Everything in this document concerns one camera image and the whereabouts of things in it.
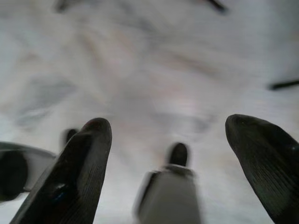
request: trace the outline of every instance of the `ribbed rubber texture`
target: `ribbed rubber texture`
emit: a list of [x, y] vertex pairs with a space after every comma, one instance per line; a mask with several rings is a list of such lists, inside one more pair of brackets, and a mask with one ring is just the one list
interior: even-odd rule
[[107, 120], [89, 121], [41, 176], [11, 224], [92, 224], [111, 141]]
[[276, 224], [299, 224], [299, 144], [266, 120], [232, 115], [227, 139], [245, 176]]

